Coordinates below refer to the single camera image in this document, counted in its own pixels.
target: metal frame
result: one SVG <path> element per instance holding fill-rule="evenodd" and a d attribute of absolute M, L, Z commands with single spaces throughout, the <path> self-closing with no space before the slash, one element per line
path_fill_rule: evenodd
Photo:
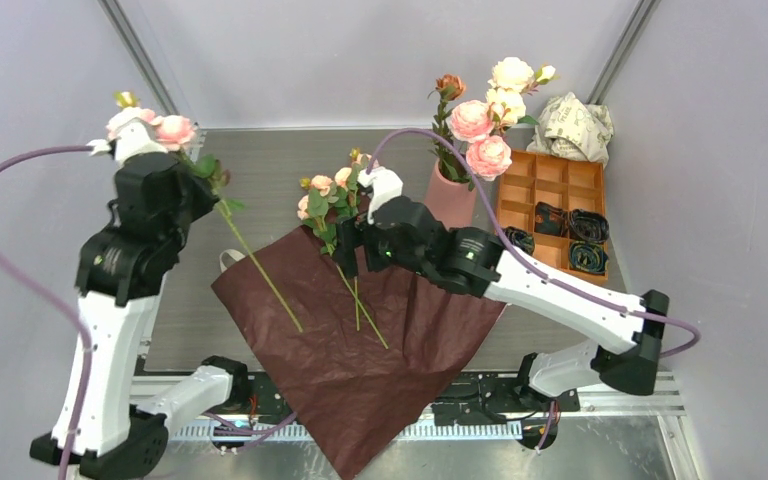
<path fill-rule="evenodd" d="M 499 374 L 501 378 L 515 378 L 515 373 Z M 147 375 L 134 378 L 131 387 L 131 403 L 139 403 L 153 397 L 164 389 L 176 385 L 186 378 L 181 375 Z M 651 396 L 636 397 L 620 393 L 604 384 L 578 390 L 581 411 L 565 412 L 564 417 L 656 417 L 661 435 L 666 446 L 666 453 L 675 478 L 681 480 L 699 480 L 699 466 L 687 441 L 689 418 L 679 394 L 673 374 L 659 372 L 655 384 L 655 393 Z M 240 427 L 249 427 L 247 415 L 224 415 L 227 420 Z M 545 414 L 535 416 L 539 423 Z M 170 448 L 175 452 L 199 453 L 209 447 L 205 439 L 213 437 L 216 422 L 206 417 L 199 417 L 170 436 Z M 257 425 L 256 429 L 267 428 Z M 423 410 L 416 423 L 408 426 L 394 440 L 411 441 L 453 441 L 453 440 L 516 440 L 522 437 L 522 426 L 518 422 L 507 425 L 484 426 L 435 426 L 431 406 Z M 229 437 L 223 435 L 226 442 L 245 442 L 249 437 Z M 299 424 L 291 424 L 281 432 L 269 437 L 272 443 L 313 442 L 310 434 Z"/>
<path fill-rule="evenodd" d="M 134 60 L 134 65 L 148 84 L 151 93 L 163 110 L 164 115 L 180 114 L 181 111 L 172 99 L 169 90 L 163 84 L 160 74 L 154 67 L 148 52 L 143 47 L 139 37 L 137 37 L 137 32 L 134 31 L 131 22 L 128 21 L 128 17 L 118 0 L 98 0 L 98 4 L 101 6 L 102 10 L 104 10 L 104 13 L 107 14 L 110 24 L 116 29 L 116 33 L 119 34 L 122 43 L 125 44 L 125 48 Z"/>
<path fill-rule="evenodd" d="M 593 91 L 587 97 L 586 103 L 601 105 L 605 101 L 605 96 L 607 96 L 611 85 L 614 83 L 614 79 L 631 54 L 637 39 L 640 38 L 640 34 L 643 33 L 643 29 L 646 28 L 649 18 L 659 3 L 661 3 L 661 0 L 640 0 L 637 4 L 628 24 L 625 26 L 625 30 L 623 30 L 620 39 L 617 41 L 617 46 L 614 47 L 614 51 L 608 59 L 608 63 L 605 64 L 605 68 L 596 80 Z"/>
<path fill-rule="evenodd" d="M 127 48 L 136 67 L 148 84 L 152 94 L 165 114 L 178 114 L 180 110 L 172 98 L 169 90 L 164 85 L 157 69 L 140 39 L 138 38 L 131 22 L 117 0 L 98 0 L 99 5 L 107 14 L 111 24 L 119 34 Z M 620 35 L 617 45 L 605 64 L 594 88 L 586 103 L 601 104 L 610 90 L 617 74 L 622 69 L 625 61 L 643 32 L 649 18 L 653 14 L 660 0 L 640 0 L 632 13 L 628 24 Z M 191 156 L 197 157 L 204 144 L 206 131 L 199 132 L 198 140 L 193 144 Z M 151 334 L 154 328 L 153 322 L 146 325 L 141 338 L 139 354 L 142 360 L 148 354 L 151 345 Z M 164 389 L 180 382 L 184 376 L 176 375 L 138 375 L 134 378 L 131 388 L 131 402 L 137 403 L 156 395 Z M 580 412 L 565 413 L 568 417 L 604 417 L 604 416 L 657 416 L 664 443 L 674 470 L 676 478 L 699 479 L 699 466 L 693 457 L 693 450 L 688 444 L 687 413 L 679 395 L 675 379 L 669 372 L 661 372 L 655 387 L 655 394 L 648 397 L 634 397 L 619 393 L 606 385 L 596 385 L 580 389 L 578 391 L 581 402 Z M 246 421 L 244 415 L 232 415 L 228 417 L 232 421 Z M 198 438 L 202 440 L 210 430 L 210 421 L 204 417 L 195 419 L 181 431 L 176 432 L 173 441 L 179 444 L 188 444 L 188 440 Z M 426 408 L 419 421 L 405 429 L 400 437 L 404 439 L 423 440 L 479 440 L 494 438 L 509 438 L 516 436 L 516 428 L 499 425 L 498 428 L 471 428 L 471 427 L 434 427 L 433 413 L 430 406 Z M 291 425 L 281 435 L 275 435 L 269 441 L 273 442 L 299 442 L 312 441 L 310 435 L 301 425 Z"/>

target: peach rose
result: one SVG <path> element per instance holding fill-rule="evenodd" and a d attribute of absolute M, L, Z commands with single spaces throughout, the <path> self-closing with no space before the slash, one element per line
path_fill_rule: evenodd
<path fill-rule="evenodd" d="M 349 177 L 352 175 L 352 167 L 341 168 L 336 175 L 334 175 L 334 181 L 337 185 L 348 188 L 346 185 L 349 181 Z"/>
<path fill-rule="evenodd" d="M 361 153 L 360 155 L 355 158 L 355 160 L 352 163 L 357 163 L 358 165 L 362 166 L 363 168 L 366 168 L 367 165 L 369 165 L 369 161 L 372 159 L 372 155 L 368 153 Z M 372 164 L 372 168 L 378 168 L 378 160 L 376 160 Z"/>
<path fill-rule="evenodd" d="M 310 202 L 310 198 L 308 198 L 307 195 L 302 197 L 301 200 L 299 200 L 299 211 L 296 212 L 296 215 L 299 216 L 299 220 L 307 220 L 310 218 L 310 214 L 307 213 L 307 204 Z"/>
<path fill-rule="evenodd" d="M 113 140 L 116 138 L 116 131 L 135 118 L 139 118 L 155 127 L 163 121 L 163 117 L 157 116 L 157 114 L 154 113 L 154 110 L 140 107 L 126 107 L 107 122 L 107 139 Z"/>
<path fill-rule="evenodd" d="M 502 137 L 493 135 L 470 145 L 466 161 L 476 175 L 492 182 L 511 165 L 511 147 Z"/>
<path fill-rule="evenodd" d="M 193 128 L 190 119 L 180 115 L 163 117 L 160 125 L 155 128 L 155 133 L 157 141 L 171 152 L 187 148 L 196 137 L 196 129 Z"/>
<path fill-rule="evenodd" d="M 507 57 L 493 67 L 493 88 L 506 88 L 517 93 L 525 90 L 534 78 L 534 70 L 517 57 Z"/>
<path fill-rule="evenodd" d="M 328 196 L 328 192 L 331 191 L 332 183 L 334 183 L 334 181 L 325 175 L 317 175 L 310 179 L 310 186 L 319 190 L 319 194 L 323 197 Z"/>
<path fill-rule="evenodd" d="M 487 116 L 489 106 L 479 100 L 464 102 L 452 110 L 449 127 L 460 141 L 475 143 L 487 138 L 493 130 L 493 120 Z"/>

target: wire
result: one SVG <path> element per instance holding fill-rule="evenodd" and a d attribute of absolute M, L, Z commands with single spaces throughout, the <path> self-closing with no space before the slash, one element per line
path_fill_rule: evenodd
<path fill-rule="evenodd" d="M 278 430 L 281 430 L 282 428 L 286 427 L 287 425 L 293 423 L 293 421 L 295 419 L 296 419 L 296 414 L 295 413 L 290 414 L 287 418 L 285 418 L 284 420 L 281 420 L 281 422 L 278 423 L 278 425 L 275 425 L 274 427 L 270 428 L 269 430 L 274 430 L 274 431 L 271 432 L 269 435 L 263 435 L 263 436 L 258 437 L 256 439 L 250 441 L 250 442 L 246 442 L 242 447 L 239 447 L 237 449 L 237 454 L 243 453 L 246 450 L 250 450 L 250 449 L 252 449 L 252 448 L 262 444 L 263 442 L 266 441 L 267 438 L 269 438 L 270 435 L 274 434 Z M 231 428 L 233 428 L 234 430 L 242 430 L 242 429 L 238 429 L 233 424 L 232 424 Z M 177 468 L 177 469 L 175 469 L 175 470 L 173 470 L 173 471 L 171 471 L 169 473 L 164 473 L 163 475 L 149 475 L 148 477 L 143 477 L 143 480 L 166 480 L 166 479 L 169 479 L 169 478 L 173 478 L 173 477 L 177 476 L 179 473 L 181 473 L 182 471 L 184 471 L 186 469 L 189 469 L 189 468 L 192 468 L 194 463 L 198 463 L 198 462 L 204 461 L 207 458 L 212 458 L 212 456 L 204 455 L 204 456 L 202 456 L 202 457 L 200 457 L 200 458 L 198 458 L 198 459 L 196 459 L 194 461 L 191 461 L 191 462 L 187 463 L 186 465 L 182 465 L 181 467 L 179 467 L 179 468 Z"/>
<path fill-rule="evenodd" d="M 252 397 L 249 399 L 249 403 L 252 406 L 252 409 L 249 412 L 249 423 L 253 423 L 252 418 L 257 411 L 257 395 L 252 395 Z"/>
<path fill-rule="evenodd" d="M 505 248 L 508 250 L 508 252 L 510 252 L 511 255 L 520 264 L 522 264 L 522 266 L 526 268 L 526 270 L 533 273 L 534 275 L 536 275 L 538 278 L 545 281 L 546 283 L 551 283 L 553 285 L 556 285 L 559 288 L 562 288 L 570 293 L 573 293 L 575 295 L 578 295 L 581 298 L 584 298 L 585 300 L 589 300 L 597 305 L 611 309 L 615 312 L 619 312 L 621 315 L 633 315 L 635 317 L 643 318 L 644 320 L 652 320 L 655 322 L 672 325 L 674 327 L 678 327 L 683 330 L 686 330 L 687 332 L 690 332 L 691 335 L 693 335 L 693 337 L 690 340 L 688 340 L 686 343 L 679 345 L 675 348 L 672 348 L 670 350 L 667 350 L 665 352 L 661 352 L 661 357 L 669 357 L 669 356 L 675 355 L 689 348 L 692 348 L 694 345 L 699 343 L 699 340 L 702 338 L 702 332 L 700 332 L 698 328 L 696 328 L 694 325 L 691 325 L 690 323 L 687 323 L 683 320 L 678 320 L 675 318 L 670 318 L 664 315 L 657 315 L 649 312 L 629 311 L 623 305 L 618 305 L 618 304 L 609 302 L 607 300 L 603 300 L 595 295 L 591 295 L 585 292 L 584 290 L 581 290 L 580 288 L 576 288 L 572 285 L 569 285 L 568 283 L 562 282 L 555 278 L 549 278 L 548 273 L 532 265 L 528 260 L 526 260 L 522 255 L 520 255 L 517 249 L 514 248 L 513 244 L 511 244 L 510 240 L 508 240 L 507 236 L 505 236 L 505 232 L 504 230 L 502 230 L 502 226 L 499 225 L 499 220 L 496 218 L 495 212 L 493 212 L 493 207 L 490 202 L 490 199 L 487 197 L 487 193 L 484 191 L 484 187 L 481 186 L 481 182 L 478 181 L 478 178 L 475 176 L 475 173 L 472 171 L 472 168 L 470 168 L 469 163 L 466 161 L 463 155 L 461 155 L 461 152 L 459 152 L 458 149 L 454 147 L 454 145 L 449 143 L 448 140 L 441 137 L 440 135 L 437 135 L 436 133 L 430 132 L 428 130 L 423 130 L 421 128 L 402 128 L 400 130 L 390 132 L 387 136 L 384 137 L 383 140 L 381 140 L 378 146 L 375 147 L 375 151 L 373 151 L 372 156 L 370 157 L 371 160 L 369 162 L 369 165 L 366 167 L 366 173 L 369 174 L 370 172 L 372 172 L 372 168 L 375 166 L 376 161 L 380 163 L 379 156 L 381 154 L 381 150 L 383 150 L 384 146 L 387 145 L 387 143 L 389 143 L 394 138 L 407 133 L 413 133 L 416 135 L 423 135 L 425 137 L 429 137 L 432 140 L 438 142 L 440 145 L 443 145 L 444 147 L 446 147 L 450 152 L 452 152 L 455 158 L 458 159 L 458 161 L 461 163 L 461 165 L 463 165 L 464 169 L 467 171 L 467 173 L 469 173 L 470 177 L 473 179 L 473 183 L 478 189 L 478 195 L 481 197 L 481 201 L 484 204 L 484 208 L 487 209 L 487 214 L 490 217 L 490 221 L 493 223 L 493 228 L 496 231 L 496 235 L 498 235 L 499 240 L 502 242 L 503 245 L 505 245 Z"/>
<path fill-rule="evenodd" d="M 558 407 L 558 402 L 556 400 L 552 400 L 552 403 L 549 405 L 549 415 L 546 417 L 546 426 L 543 427 L 543 435 L 540 436 L 540 441 L 537 442 L 537 447 L 534 448 L 534 451 L 537 452 L 537 455 L 540 455 L 540 449 L 543 448 L 543 444 L 546 443 L 546 438 L 549 437 L 549 430 L 552 428 L 552 420 L 555 416 L 555 409 Z"/>
<path fill-rule="evenodd" d="M 75 153 L 75 152 L 89 152 L 92 148 L 77 145 L 66 147 L 51 147 L 43 148 L 41 150 L 34 150 L 32 152 L 16 155 L 0 163 L 0 173 L 4 172 L 10 167 L 18 165 L 22 162 L 43 157 L 46 155 L 56 155 L 60 153 Z M 64 302 L 57 295 L 31 278 L 30 275 L 23 272 L 13 262 L 7 259 L 0 251 L 0 269 L 13 277 L 14 280 L 25 286 L 32 292 L 36 293 L 43 300 L 48 302 L 52 307 L 60 312 L 67 320 L 78 330 L 78 339 L 81 342 L 82 361 L 81 365 L 78 365 L 80 369 L 80 377 L 78 379 L 78 389 L 75 393 L 75 404 L 72 407 L 72 415 L 69 417 L 69 427 L 66 432 L 66 440 L 63 445 L 63 453 L 60 455 L 60 464 L 57 470 L 58 480 L 66 480 L 66 476 L 69 468 L 69 458 L 72 453 L 72 447 L 75 444 L 75 431 L 78 427 L 78 421 L 81 418 L 81 411 L 84 408 L 84 399 L 87 395 L 87 388 L 89 387 L 90 372 L 92 370 L 92 349 L 90 344 L 92 343 L 90 337 L 90 331 L 81 321 L 81 316 L 77 310 L 72 308 L 68 303 Z"/>
<path fill-rule="evenodd" d="M 223 427 L 227 428 L 230 431 L 230 433 L 236 433 L 237 435 L 245 435 L 245 436 L 265 435 L 265 436 L 268 437 L 268 436 L 274 434 L 275 432 L 277 432 L 278 430 L 281 430 L 281 428 L 283 428 L 283 427 L 275 426 L 275 427 L 272 427 L 272 428 L 267 428 L 265 430 L 252 430 L 252 429 L 249 429 L 249 428 L 240 428 L 237 425 L 235 425 L 233 422 L 231 422 L 229 420 L 225 420 L 224 418 L 220 417 L 219 415 L 216 415 L 216 414 L 213 414 L 213 413 L 205 413 L 204 416 L 209 418 L 209 419 L 211 419 L 211 420 L 215 420 L 215 421 L 219 422 L 219 424 L 222 425 Z M 292 413 L 292 414 L 290 414 L 290 417 L 292 417 L 292 419 L 290 421 L 293 421 L 293 420 L 296 419 L 296 414 Z"/>
<path fill-rule="evenodd" d="M 488 410 L 487 398 L 485 397 L 480 397 L 479 404 L 481 406 L 481 413 L 483 413 L 484 416 L 489 418 L 490 420 L 493 420 L 494 422 L 498 422 L 498 423 L 521 422 L 523 420 L 528 420 L 529 418 L 540 413 L 540 410 L 535 410 L 523 417 L 506 417 L 500 413 L 491 412 L 490 410 Z"/>

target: white rose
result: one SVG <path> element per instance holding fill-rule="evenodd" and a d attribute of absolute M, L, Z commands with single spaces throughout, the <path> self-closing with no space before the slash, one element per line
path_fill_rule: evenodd
<path fill-rule="evenodd" d="M 525 102 L 522 95 L 514 90 L 491 88 L 487 90 L 487 103 L 490 110 L 502 119 L 502 126 L 516 125 L 525 116 Z"/>
<path fill-rule="evenodd" d="M 489 81 L 493 88 L 507 88 L 517 93 L 534 77 L 534 70 L 517 57 L 508 57 L 493 67 L 493 79 Z"/>
<path fill-rule="evenodd" d="M 553 78 L 555 78 L 555 67 L 551 65 L 544 65 L 537 70 L 537 78 L 535 81 L 540 85 L 546 85 Z"/>

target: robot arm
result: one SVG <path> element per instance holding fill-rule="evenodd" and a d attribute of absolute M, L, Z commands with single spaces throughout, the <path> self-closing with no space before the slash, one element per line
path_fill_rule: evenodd
<path fill-rule="evenodd" d="M 165 275 L 178 263 L 192 222 L 217 201 L 208 183 L 149 131 L 133 122 L 111 145 L 120 165 L 111 220 L 80 253 L 78 307 L 90 329 L 93 364 L 70 453 L 82 476 L 98 480 L 144 477 L 171 434 L 217 405 L 245 404 L 250 396 L 246 366 L 211 357 L 181 383 L 129 404 L 140 336 L 157 315 Z M 83 367 L 79 340 L 60 417 L 32 442 L 32 458 L 59 463 Z"/>
<path fill-rule="evenodd" d="M 653 393 L 663 324 L 621 314 L 552 280 L 622 305 L 628 312 L 666 314 L 669 299 L 665 295 L 650 291 L 641 298 L 607 290 L 519 250 L 533 267 L 548 274 L 548 279 L 541 279 L 505 250 L 494 234 L 474 227 L 447 231 L 427 207 L 402 196 L 401 181 L 393 177 L 383 167 L 358 177 L 373 196 L 366 214 L 338 226 L 335 259 L 347 275 L 357 275 L 354 249 L 364 246 L 369 271 L 401 266 L 446 291 L 527 308 L 587 336 L 589 340 L 580 345 L 523 359 L 521 396 L 536 403 L 545 405 L 563 392 L 600 382 L 633 395 Z M 379 195 L 386 200 L 376 201 Z"/>

